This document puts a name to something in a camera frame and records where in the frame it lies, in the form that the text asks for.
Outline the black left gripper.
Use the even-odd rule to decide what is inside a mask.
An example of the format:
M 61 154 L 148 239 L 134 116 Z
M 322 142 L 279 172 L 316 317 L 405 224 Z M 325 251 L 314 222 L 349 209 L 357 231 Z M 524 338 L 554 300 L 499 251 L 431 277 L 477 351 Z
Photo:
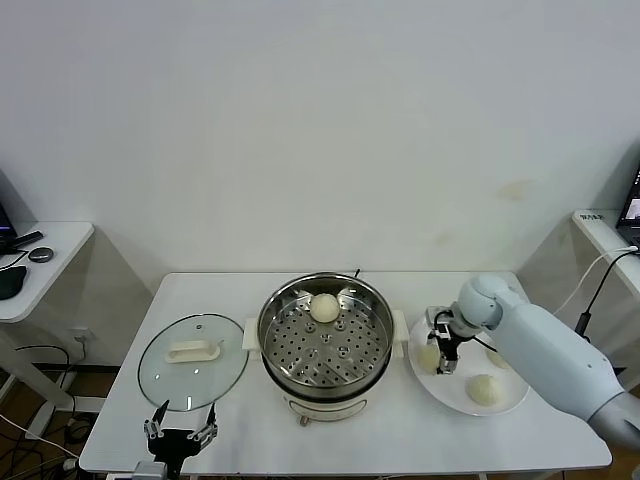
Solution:
M 168 476 L 179 476 L 186 459 L 200 453 L 218 434 L 216 404 L 212 403 L 203 427 L 192 432 L 181 429 L 161 429 L 169 400 L 158 407 L 150 419 L 144 421 L 147 447 L 155 462 L 166 465 Z

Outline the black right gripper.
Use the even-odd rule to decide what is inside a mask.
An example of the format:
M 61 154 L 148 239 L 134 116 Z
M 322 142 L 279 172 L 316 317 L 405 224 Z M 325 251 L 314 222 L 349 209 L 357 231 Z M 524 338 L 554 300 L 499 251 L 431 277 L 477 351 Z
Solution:
M 439 338 L 438 339 L 439 350 L 441 358 L 439 359 L 438 374 L 439 375 L 451 375 L 455 372 L 457 367 L 458 346 L 459 341 L 457 338 Z M 436 342 L 428 341 L 426 347 L 429 349 L 436 348 Z

